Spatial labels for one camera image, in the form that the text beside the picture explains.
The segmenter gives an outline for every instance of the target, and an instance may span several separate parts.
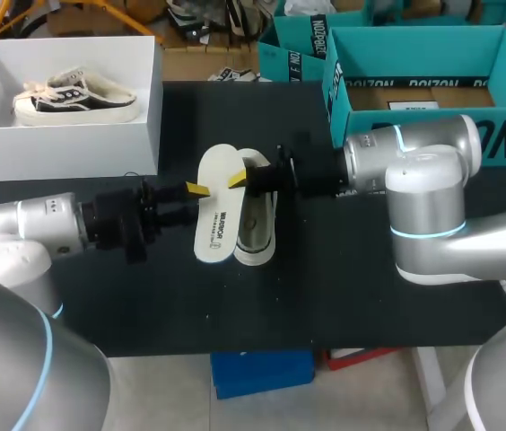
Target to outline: white shoe box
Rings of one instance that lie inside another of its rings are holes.
[[[132,89],[141,113],[124,124],[24,127],[13,96],[29,81],[85,66]],[[151,36],[0,40],[0,181],[156,175],[161,49]]]

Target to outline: shoe sole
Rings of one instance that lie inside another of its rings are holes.
[[[119,108],[106,110],[82,110],[78,112],[38,112],[30,99],[21,99],[14,104],[13,111],[23,126],[76,126],[80,124],[128,123],[140,113],[138,101]]]
[[[237,246],[245,188],[229,189],[228,180],[245,168],[231,145],[209,148],[199,163],[197,183],[209,188],[211,196],[199,199],[194,253],[205,263],[228,259]]]
[[[239,150],[239,155],[244,159],[249,159],[252,161],[257,167],[260,166],[268,166],[269,161],[265,158],[264,155],[262,155],[257,150],[252,149],[243,149]],[[235,252],[233,252],[233,255],[235,256],[235,259],[237,259],[239,262],[241,262],[243,265],[247,265],[250,267],[256,267],[259,265],[263,265],[267,263],[275,254],[275,208],[277,205],[277,193],[273,193],[273,198],[269,199],[271,201],[271,211],[270,211],[270,217],[272,220],[269,220],[268,223],[270,223],[271,226],[271,237],[269,238],[269,242],[267,246],[260,251],[255,252],[249,252],[245,251],[238,245],[235,248]]]

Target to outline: table leg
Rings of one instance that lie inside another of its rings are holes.
[[[423,392],[429,431],[453,431],[467,414],[464,396],[467,365],[447,389],[434,347],[414,348],[413,360]]]

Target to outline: black and white sneaker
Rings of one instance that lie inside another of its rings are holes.
[[[24,126],[127,123],[139,115],[131,90],[85,68],[24,84],[13,111]]]

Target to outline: shoe insole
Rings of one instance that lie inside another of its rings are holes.
[[[221,262],[235,251],[245,188],[229,189],[228,182],[244,168],[238,151],[227,144],[212,146],[201,159],[197,183],[211,194],[199,200],[194,252],[203,262]]]
[[[244,251],[262,251],[269,245],[273,232],[271,195],[245,197],[241,213],[240,247]]]

